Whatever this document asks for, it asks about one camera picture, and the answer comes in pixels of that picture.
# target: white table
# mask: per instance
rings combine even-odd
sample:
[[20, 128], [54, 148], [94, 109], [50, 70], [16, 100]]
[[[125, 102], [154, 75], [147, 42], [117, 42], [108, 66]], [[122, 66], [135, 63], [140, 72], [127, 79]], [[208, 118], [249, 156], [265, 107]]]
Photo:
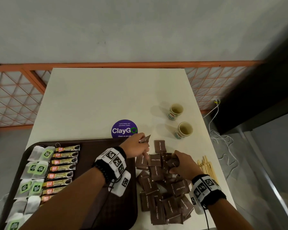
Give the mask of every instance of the white table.
[[[184, 107], [175, 121], [166, 116], [172, 103]], [[154, 140], [164, 139], [168, 152], [179, 150], [195, 161], [207, 155], [227, 200], [235, 206], [184, 69], [55, 68], [27, 147], [46, 140], [111, 138], [113, 124], [122, 119], [133, 121], [139, 132], [151, 134], [150, 153], [154, 153]], [[191, 123], [194, 131], [177, 140], [173, 132], [183, 121]], [[153, 226], [150, 213], [141, 211], [139, 198], [138, 210], [132, 229], [182, 227]], [[191, 215], [183, 229], [207, 228], [204, 215], [195, 211]], [[209, 227], [215, 227], [209, 212], [207, 216]]]

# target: person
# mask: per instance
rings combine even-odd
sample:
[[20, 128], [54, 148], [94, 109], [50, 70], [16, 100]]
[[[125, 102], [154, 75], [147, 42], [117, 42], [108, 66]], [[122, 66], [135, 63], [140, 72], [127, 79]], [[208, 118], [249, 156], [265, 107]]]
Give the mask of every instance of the person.
[[[141, 154], [148, 158], [149, 144], [139, 143], [139, 140], [144, 136], [144, 133], [134, 134], [120, 145], [120, 149], [124, 151], [127, 158], [134, 158]], [[172, 168], [170, 173], [179, 174], [187, 180], [192, 180], [196, 176], [203, 174], [190, 155], [181, 152], [176, 152], [176, 155], [180, 165]], [[93, 166], [42, 205], [21, 226], [20, 230], [80, 229], [90, 206], [105, 181], [101, 170]], [[218, 230], [253, 229], [225, 198], [219, 199], [213, 205], [208, 205], [207, 208]]]

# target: paper cup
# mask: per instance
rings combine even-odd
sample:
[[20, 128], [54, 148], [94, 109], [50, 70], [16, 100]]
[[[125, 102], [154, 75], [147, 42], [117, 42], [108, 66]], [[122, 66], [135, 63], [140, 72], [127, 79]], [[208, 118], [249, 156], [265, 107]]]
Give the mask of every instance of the paper cup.
[[169, 108], [169, 114], [167, 115], [170, 120], [175, 120], [183, 112], [182, 105], [175, 103], [172, 104]]
[[175, 131], [176, 139], [187, 137], [193, 133], [193, 127], [187, 122], [182, 122], [178, 125]]

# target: purple sticker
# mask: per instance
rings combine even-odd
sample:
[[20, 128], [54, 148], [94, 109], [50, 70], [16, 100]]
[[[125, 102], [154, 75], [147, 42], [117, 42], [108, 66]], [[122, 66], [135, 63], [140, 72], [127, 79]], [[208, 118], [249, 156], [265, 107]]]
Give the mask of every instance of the purple sticker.
[[117, 121], [111, 130], [113, 138], [129, 137], [135, 133], [138, 133], [137, 126], [134, 122], [127, 119]]

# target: person's right hand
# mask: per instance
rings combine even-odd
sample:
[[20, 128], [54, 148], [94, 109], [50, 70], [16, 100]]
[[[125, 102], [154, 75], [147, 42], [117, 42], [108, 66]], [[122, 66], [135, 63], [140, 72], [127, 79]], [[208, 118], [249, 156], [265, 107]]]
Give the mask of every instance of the person's right hand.
[[197, 175], [203, 174], [203, 171], [200, 167], [195, 163], [192, 157], [183, 152], [175, 151], [174, 155], [176, 155], [179, 159], [179, 166], [170, 169], [171, 174], [179, 174], [184, 179], [192, 181]]

